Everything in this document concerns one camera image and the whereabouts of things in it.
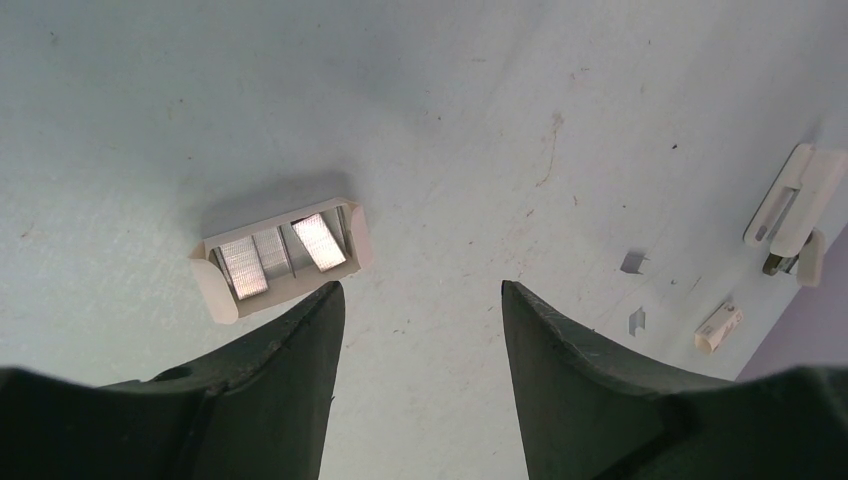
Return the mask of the silver staple strip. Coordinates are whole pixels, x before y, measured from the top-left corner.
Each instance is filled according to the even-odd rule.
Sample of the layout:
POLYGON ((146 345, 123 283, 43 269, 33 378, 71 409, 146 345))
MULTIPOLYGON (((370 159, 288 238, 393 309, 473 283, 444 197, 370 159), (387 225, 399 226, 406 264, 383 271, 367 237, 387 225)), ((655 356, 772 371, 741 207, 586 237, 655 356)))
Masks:
POLYGON ((641 275, 641 267, 647 260, 646 254, 642 251, 628 251, 622 260, 620 271, 630 275, 641 275))
POLYGON ((636 309, 628 317, 628 333, 636 337, 637 332, 646 328, 646 313, 642 307, 636 309))

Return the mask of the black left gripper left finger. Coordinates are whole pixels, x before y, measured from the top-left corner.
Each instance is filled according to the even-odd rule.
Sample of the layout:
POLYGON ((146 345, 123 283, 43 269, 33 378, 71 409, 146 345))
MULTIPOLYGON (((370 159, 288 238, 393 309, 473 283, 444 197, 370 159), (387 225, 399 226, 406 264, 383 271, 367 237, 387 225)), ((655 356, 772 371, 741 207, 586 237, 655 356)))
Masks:
POLYGON ((148 381, 1 371, 5 479, 315 479, 345 326, 333 281, 148 381))

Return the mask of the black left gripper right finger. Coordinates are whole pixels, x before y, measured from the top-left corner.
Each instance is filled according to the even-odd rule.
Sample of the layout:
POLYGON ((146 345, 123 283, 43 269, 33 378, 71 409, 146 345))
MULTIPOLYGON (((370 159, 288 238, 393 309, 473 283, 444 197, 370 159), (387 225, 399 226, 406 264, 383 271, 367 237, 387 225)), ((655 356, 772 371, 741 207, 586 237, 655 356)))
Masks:
POLYGON ((747 382, 634 352, 501 287, 504 338, 532 479, 843 479, 847 372, 747 382))

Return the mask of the staple box tray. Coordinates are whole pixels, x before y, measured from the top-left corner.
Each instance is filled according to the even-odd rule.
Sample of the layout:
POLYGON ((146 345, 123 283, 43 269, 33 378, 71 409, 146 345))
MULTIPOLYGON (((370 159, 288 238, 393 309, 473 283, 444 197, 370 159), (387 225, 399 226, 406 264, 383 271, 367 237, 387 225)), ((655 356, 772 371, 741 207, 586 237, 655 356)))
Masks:
POLYGON ((217 324, 231 325, 369 267, 364 207, 336 197, 207 237, 188 255, 217 324))

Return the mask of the white stapler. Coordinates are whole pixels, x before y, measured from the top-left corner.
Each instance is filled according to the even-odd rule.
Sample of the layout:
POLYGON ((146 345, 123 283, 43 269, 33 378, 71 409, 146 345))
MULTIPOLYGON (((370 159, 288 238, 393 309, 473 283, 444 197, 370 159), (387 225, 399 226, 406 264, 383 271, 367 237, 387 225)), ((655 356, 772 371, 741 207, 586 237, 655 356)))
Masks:
POLYGON ((751 222, 744 242, 769 243, 769 252, 794 257, 824 213, 847 172, 845 150, 797 145, 782 167, 751 222))

